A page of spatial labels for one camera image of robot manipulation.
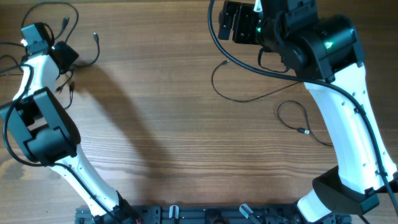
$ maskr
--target cable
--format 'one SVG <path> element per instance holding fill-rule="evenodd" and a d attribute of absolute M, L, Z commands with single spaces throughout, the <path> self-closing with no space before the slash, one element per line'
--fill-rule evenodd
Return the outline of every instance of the cable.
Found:
<path fill-rule="evenodd" d="M 77 176 L 75 174 L 75 172 L 72 170 L 71 167 L 66 166 L 64 164 L 61 163 L 55 163 L 55 166 L 59 166 L 59 167 L 63 167 L 64 169 L 66 169 L 67 171 L 69 171 L 69 173 L 71 173 L 71 175 L 77 180 L 77 182 L 79 182 L 79 184 L 81 185 L 81 187 L 83 187 L 83 189 L 87 192 L 87 194 L 98 204 L 98 206 L 100 206 L 110 217 L 112 217 L 115 221 L 117 221 L 120 224 L 123 224 L 118 218 L 116 218 L 97 198 L 96 195 L 94 195 L 93 193 L 90 192 L 90 190 L 87 188 L 87 186 L 81 181 L 81 179 L 79 178 L 79 176 Z"/>
<path fill-rule="evenodd" d="M 7 68 L 3 71 L 0 71 L 0 74 L 4 73 L 4 72 L 8 72 L 12 69 L 15 68 L 19 68 L 19 67 L 29 67 L 30 73 L 29 73 L 29 77 L 28 77 L 28 81 L 27 84 L 24 88 L 24 91 L 22 92 L 21 95 L 18 96 L 18 98 L 16 100 L 14 100 L 7 113 L 6 116 L 4 118 L 4 125 L 3 125 L 3 129 L 2 129 L 2 138 L 4 140 L 4 145 L 6 146 L 6 149 L 8 151 L 8 153 L 12 156 L 12 158 L 14 158 L 16 161 L 20 162 L 21 164 L 27 165 L 27 166 L 32 166 L 32 167 L 41 167 L 43 166 L 42 164 L 35 164 L 35 163 L 31 163 L 31 162 L 27 162 L 23 159 L 21 159 L 20 157 L 17 156 L 17 154 L 15 154 L 15 152 L 12 150 L 11 146 L 10 146 L 10 142 L 8 141 L 8 135 L 7 135 L 7 128 L 8 128 L 8 121 L 10 119 L 11 113 L 14 110 L 14 108 L 16 107 L 16 105 L 21 101 L 21 99 L 26 95 L 26 93 L 29 91 L 30 88 L 30 84 L 32 83 L 32 79 L 33 79 L 33 72 L 34 72 L 34 68 L 31 65 L 25 65 L 23 63 L 18 64 L 16 66 Z"/>
<path fill-rule="evenodd" d="M 2 56 L 0 57 L 0 60 L 3 59 L 3 58 L 6 58 L 6 57 L 7 57 L 7 58 L 11 58 L 11 60 L 13 60 L 14 63 L 15 63 L 16 65 L 18 65 L 17 60 L 16 60 L 13 56 L 11 56 L 11 55 L 2 55 Z"/>
<path fill-rule="evenodd" d="M 4 42 L 4 41 L 0 42 L 0 45 L 13 45 L 16 47 L 23 47 L 23 48 L 25 47 L 22 44 L 16 44 L 16 43 L 12 43 L 12 42 Z"/>
<path fill-rule="evenodd" d="M 69 16 L 65 16 L 62 20 L 62 27 L 61 27 L 61 31 L 59 32 L 59 34 L 55 37 L 55 40 L 57 40 L 58 38 L 60 38 L 60 36 L 63 34 L 63 32 L 65 31 L 65 29 L 67 28 L 67 25 L 69 23 Z"/>
<path fill-rule="evenodd" d="M 69 78 L 60 86 L 57 87 L 57 89 L 55 89 L 55 92 L 61 92 L 63 90 L 63 87 L 65 87 L 65 85 L 72 79 L 73 74 L 75 73 L 74 70 L 70 70 L 70 76 Z"/>
<path fill-rule="evenodd" d="M 270 71 L 270 72 L 275 72 L 275 73 L 286 73 L 286 72 L 288 72 L 288 71 L 290 70 L 290 68 L 287 67 L 287 66 L 286 66 L 286 69 L 285 69 L 284 71 L 272 70 L 272 69 L 269 69 L 269 68 L 266 68 L 266 67 L 262 66 L 262 65 L 261 65 L 261 57 L 262 57 L 262 54 L 263 54 L 264 52 L 266 52 L 266 51 L 264 50 L 264 48 L 261 48 L 260 51 L 259 51 L 259 56 L 258 56 L 258 58 L 257 58 L 257 63 L 259 64 L 259 66 L 260 66 L 262 69 L 268 70 L 268 71 Z"/>
<path fill-rule="evenodd" d="M 217 93 L 219 96 L 223 97 L 224 99 L 233 101 L 233 102 L 237 102 L 237 103 L 248 103 L 248 102 L 252 102 L 252 101 L 261 99 L 261 98 L 263 98 L 263 97 L 272 95 L 272 94 L 274 94 L 274 93 L 277 93 L 277 92 L 279 92 L 279 91 L 282 91 L 282 90 L 284 90 L 284 89 L 286 89 L 286 88 L 288 88 L 288 87 L 291 87 L 291 86 L 294 86 L 294 85 L 296 85 L 296 84 L 301 83 L 301 82 L 293 83 L 293 84 L 287 85 L 287 86 L 285 86 L 285 87 L 279 88 L 279 89 L 277 89 L 277 90 L 275 90 L 275 91 L 272 91 L 272 92 L 270 92 L 270 93 L 267 93 L 267 94 L 265 94 L 265 95 L 262 95 L 262 96 L 259 96 L 259 97 L 256 97 L 256 98 L 253 98 L 253 99 L 250 99 L 250 100 L 235 100 L 235 99 L 232 99 L 232 98 L 229 98 L 229 97 L 227 97 L 227 96 L 222 95 L 222 94 L 216 89 L 216 87 L 215 87 L 215 85 L 214 85 L 214 81 L 213 81 L 213 77 L 214 77 L 214 75 L 215 75 L 217 69 L 219 69 L 219 68 L 220 68 L 221 66 L 223 66 L 223 65 L 226 65 L 227 63 L 229 63 L 229 61 L 228 61 L 228 60 L 225 60 L 224 62 L 221 62 L 221 63 L 214 69 L 213 74 L 211 74 L 211 85 L 213 86 L 214 91 L 216 91 L 216 93 Z M 295 103 L 295 104 L 299 105 L 299 106 L 303 109 L 304 117 L 305 117 L 305 122 L 306 122 L 306 124 L 307 124 L 307 129 L 305 129 L 305 128 L 294 128 L 294 127 L 291 127 L 291 126 L 289 126 L 288 124 L 286 124 L 286 123 L 282 120 L 282 118 L 280 117 L 280 112 L 279 112 L 279 111 L 280 111 L 280 108 L 282 107 L 282 105 L 284 105 L 284 104 L 286 104 L 286 103 Z M 297 102 L 297 101 L 294 101 L 294 100 L 288 100 L 288 101 L 285 101 L 285 102 L 281 103 L 281 104 L 278 106 L 278 108 L 277 108 L 276 111 L 277 111 L 277 117 L 278 117 L 279 121 L 280 121 L 282 124 L 284 124 L 286 127 L 290 128 L 290 129 L 297 130 L 298 132 L 303 133 L 303 134 L 311 134 L 311 135 L 313 136 L 313 138 L 314 138 L 317 142 L 319 142 L 320 144 L 325 145 L 325 146 L 332 146 L 332 147 L 333 147 L 333 145 L 332 145 L 331 143 L 325 143 L 325 142 L 319 140 L 319 139 L 314 135 L 314 133 L 313 133 L 312 130 L 311 130 L 310 123 L 309 123 L 309 121 L 308 121 L 307 110 L 305 109 L 305 107 L 304 107 L 301 103 L 299 103 L 299 102 Z"/>
<path fill-rule="evenodd" d="M 54 32 L 52 32 L 52 29 L 51 29 L 51 27 L 50 27 L 48 24 L 43 23 L 43 25 L 44 25 L 45 27 L 49 28 L 50 33 L 51 33 L 51 45 L 54 45 L 54 43 L 55 43 Z"/>
<path fill-rule="evenodd" d="M 291 86 L 294 86 L 294 85 L 300 83 L 300 82 L 297 82 L 297 83 L 293 83 L 293 84 L 287 85 L 287 86 L 285 86 L 285 87 L 279 88 L 279 89 L 274 90 L 274 91 L 272 91 L 272 92 L 270 92 L 270 93 L 267 93 L 267 94 L 265 94 L 265 95 L 258 96 L 258 97 L 256 97 L 256 98 L 251 99 L 251 100 L 235 100 L 235 99 L 232 99 L 232 98 L 229 98 L 229 97 L 227 97 L 227 96 L 222 95 L 222 94 L 216 89 L 216 87 L 215 87 L 215 85 L 214 85 L 214 80 L 213 80 L 213 79 L 214 79 L 214 75 L 215 75 L 217 69 L 219 69 L 219 68 L 220 68 L 221 66 L 223 66 L 223 65 L 226 65 L 227 63 L 229 63 L 229 60 L 225 60 L 224 62 L 221 62 L 221 63 L 213 70 L 213 73 L 211 74 L 211 85 L 212 85 L 214 91 L 216 91 L 216 93 L 217 93 L 219 96 L 221 96 L 221 97 L 224 98 L 224 99 L 233 101 L 233 102 L 237 102 L 237 103 L 249 103 L 249 102 L 252 102 L 252 101 L 254 101 L 254 100 L 258 100 L 258 99 L 261 99 L 261 98 L 263 98 L 263 97 L 272 95 L 272 94 L 274 94 L 274 93 L 277 93 L 277 92 L 282 91 L 282 90 L 284 90 L 284 89 L 286 89 L 286 88 L 288 88 L 288 87 L 291 87 Z"/>
<path fill-rule="evenodd" d="M 278 74 L 278 73 L 272 73 L 272 72 L 267 72 L 267 71 L 263 71 L 257 68 L 254 68 L 248 64 L 243 63 L 242 61 L 234 58 L 231 54 L 229 54 L 227 51 L 225 51 L 225 49 L 221 46 L 220 42 L 218 41 L 216 34 L 214 32 L 214 28 L 213 28 L 213 6 L 214 6 L 214 2 L 215 0 L 210 0 L 209 3 L 209 8 L 208 8 L 208 27 L 209 27 L 209 31 L 211 34 L 211 38 L 213 39 L 214 43 L 216 44 L 218 50 L 220 50 L 220 52 L 229 60 L 231 60 L 232 62 L 234 62 L 235 64 L 239 65 L 240 67 L 243 67 L 249 71 L 258 73 L 260 75 L 265 75 L 268 77 L 274 77 L 274 78 L 281 78 L 281 79 L 285 79 L 285 80 L 292 80 L 292 81 L 296 81 L 296 82 L 307 82 L 307 83 L 312 83 L 312 84 L 317 84 L 320 86 L 325 86 L 328 88 L 331 88 L 332 90 L 337 91 L 338 93 L 342 94 L 343 96 L 345 96 L 347 99 L 350 100 L 350 102 L 352 102 L 352 104 L 354 104 L 355 110 L 356 112 L 362 117 L 365 127 L 368 130 L 369 133 L 369 137 L 371 139 L 372 145 L 373 145 L 373 150 L 376 156 L 376 160 L 377 160 L 377 166 L 379 169 L 379 175 L 381 176 L 381 179 L 383 181 L 383 184 L 386 186 L 387 192 L 390 196 L 391 202 L 394 206 L 394 209 L 396 211 L 396 214 L 398 216 L 398 203 L 397 200 L 394 196 L 394 194 L 392 193 L 391 190 L 391 186 L 389 185 L 389 182 L 386 178 L 387 174 L 386 171 L 384 170 L 384 166 L 382 164 L 382 159 L 380 156 L 380 149 L 379 149 L 379 145 L 377 144 L 377 140 L 376 140 L 376 136 L 374 134 L 373 128 L 371 126 L 371 123 L 368 120 L 368 117 L 366 116 L 366 112 L 365 110 L 362 108 L 362 106 L 355 100 L 355 98 L 353 96 L 351 96 L 348 92 L 344 91 L 342 88 L 320 81 L 320 80 L 311 80 L 311 79 L 306 79 L 306 78 L 300 78 L 300 77 L 293 77 L 293 76 L 289 76 L 289 75 L 282 75 L 282 74 Z"/>
<path fill-rule="evenodd" d="M 358 215 L 358 217 L 359 217 L 360 219 L 362 219 L 362 221 L 363 221 L 365 224 L 370 224 L 370 223 L 368 222 L 368 220 L 367 220 L 363 215 Z"/>
<path fill-rule="evenodd" d="M 67 110 L 72 105 L 74 91 L 75 91 L 75 82 L 71 82 L 71 84 L 69 85 L 69 105 L 64 107 L 63 109 Z"/>
<path fill-rule="evenodd" d="M 24 74 L 5 74 L 5 75 L 0 75 L 0 77 L 10 77 L 10 76 L 20 76 Z"/>
<path fill-rule="evenodd" d="M 75 65 L 75 64 L 73 64 L 77 68 L 85 68 L 85 67 L 92 66 L 98 60 L 98 57 L 100 57 L 100 38 L 98 37 L 97 33 L 94 33 L 93 36 L 94 36 L 94 40 L 95 40 L 95 42 L 97 44 L 97 56 L 94 58 L 94 60 L 92 62 L 90 62 L 88 64 L 84 64 L 84 65 Z"/>
<path fill-rule="evenodd" d="M 32 7 L 26 12 L 26 14 L 25 14 L 25 16 L 24 16 L 24 18 L 23 18 L 23 20 L 22 20 L 21 28 L 24 27 L 25 20 L 26 20 L 27 16 L 28 16 L 35 8 L 37 8 L 37 7 L 39 7 L 39 6 L 47 5 L 47 4 L 49 4 L 49 5 L 51 5 L 51 4 L 63 4 L 63 5 L 67 5 L 67 6 L 71 7 L 71 8 L 75 11 L 75 14 L 76 14 L 76 21 L 75 21 L 74 25 L 72 26 L 72 29 L 69 31 L 69 34 L 67 35 L 67 38 L 65 39 L 65 43 L 67 43 L 68 40 L 69 40 L 70 35 L 71 35 L 72 32 L 75 30 L 75 27 L 76 27 L 76 25 L 77 25 L 77 22 L 79 21 L 79 12 L 77 11 L 77 9 L 76 9 L 74 6 L 72 6 L 70 3 L 67 3 L 67 2 L 54 2 L 54 1 L 50 1 L 50 2 L 38 3 L 38 4 L 34 5 L 34 6 L 32 6 Z"/>
<path fill-rule="evenodd" d="M 282 118 L 280 117 L 280 109 L 281 109 L 282 105 L 284 105 L 284 104 L 286 104 L 286 103 L 295 103 L 296 105 L 299 105 L 299 107 L 301 107 L 301 109 L 303 109 L 304 118 L 305 118 L 305 123 L 307 124 L 307 129 L 305 129 L 305 128 L 295 128 L 295 127 L 291 127 L 290 125 L 286 124 L 286 123 L 282 120 Z M 281 104 L 278 106 L 278 108 L 276 109 L 276 115 L 277 115 L 277 117 L 278 117 L 278 120 L 279 120 L 283 125 L 285 125 L 286 127 L 290 128 L 290 129 L 293 129 L 293 130 L 297 130 L 298 132 L 303 133 L 303 134 L 311 134 L 312 137 L 313 137 L 317 142 L 319 142 L 320 144 L 322 144 L 322 145 L 324 145 L 324 146 L 331 146 L 331 147 L 333 147 L 333 144 L 331 144 L 331 143 L 325 143 L 325 142 L 319 140 L 319 139 L 314 135 L 314 133 L 312 132 L 312 130 L 311 130 L 311 128 L 310 128 L 310 123 L 309 123 L 309 121 L 308 121 L 307 110 L 305 109 L 305 107 L 304 107 L 301 103 L 299 103 L 299 102 L 297 102 L 297 101 L 294 101 L 294 100 L 287 100 L 287 101 L 281 103 Z"/>

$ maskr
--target wood grain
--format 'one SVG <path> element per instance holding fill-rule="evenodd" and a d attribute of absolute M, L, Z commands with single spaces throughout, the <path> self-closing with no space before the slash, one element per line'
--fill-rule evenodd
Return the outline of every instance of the wood grain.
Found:
<path fill-rule="evenodd" d="M 316 135 L 330 140 L 302 85 L 247 104 L 215 94 L 210 75 L 224 57 L 208 33 L 208 1 L 74 5 L 80 20 L 68 43 L 80 54 L 80 62 L 90 61 L 96 53 L 92 33 L 97 32 L 101 56 L 73 77 L 76 91 L 68 113 L 89 160 L 131 204 L 290 203 L 312 188 L 314 177 L 336 165 L 332 148 L 285 128 L 275 118 L 279 103 L 297 100 L 307 108 Z M 323 0 L 318 5 L 321 16 L 346 14 L 356 25 L 366 54 L 373 110 L 384 143 L 398 161 L 398 2 Z M 221 6 L 218 1 L 215 12 Z M 1 40 L 21 39 L 18 27 L 28 8 L 1 6 Z M 57 33 L 66 15 L 71 22 L 75 18 L 65 7 L 44 6 L 28 22 L 47 22 Z M 258 46 L 223 45 L 241 60 L 256 63 Z M 0 53 L 20 57 L 23 50 L 0 46 Z M 273 54 L 264 56 L 264 64 L 275 69 L 282 68 L 279 60 Z M 0 69 L 10 65 L 3 60 Z M 62 76 L 58 84 L 66 79 Z M 20 80 L 0 78 L 0 104 L 12 98 Z M 288 83 L 235 65 L 219 69 L 215 77 L 220 92 L 239 99 Z M 67 105 L 67 92 L 57 98 Z M 282 116 L 291 125 L 304 125 L 294 106 Z M 58 174 L 21 166 L 3 143 L 0 179 L 0 223 L 71 223 L 75 209 L 84 205 Z M 396 223 L 388 197 L 380 198 L 381 205 L 366 215 L 369 221 Z M 361 223 L 356 217 L 354 222 Z"/>

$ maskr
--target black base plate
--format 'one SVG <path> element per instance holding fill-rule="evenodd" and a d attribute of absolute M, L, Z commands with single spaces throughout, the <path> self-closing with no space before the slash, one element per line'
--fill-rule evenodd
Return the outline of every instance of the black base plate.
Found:
<path fill-rule="evenodd" d="M 274 204 L 250 208 L 262 224 L 294 224 L 293 207 L 293 204 Z M 209 209 L 219 210 L 229 224 L 253 224 L 242 215 L 239 207 L 180 207 L 178 220 L 169 219 L 169 207 L 133 206 L 133 209 L 142 217 L 142 224 L 205 224 L 205 212 Z M 334 214 L 319 224 L 351 224 L 351 221 L 349 215 Z M 94 224 L 89 208 L 76 209 L 75 224 Z"/>

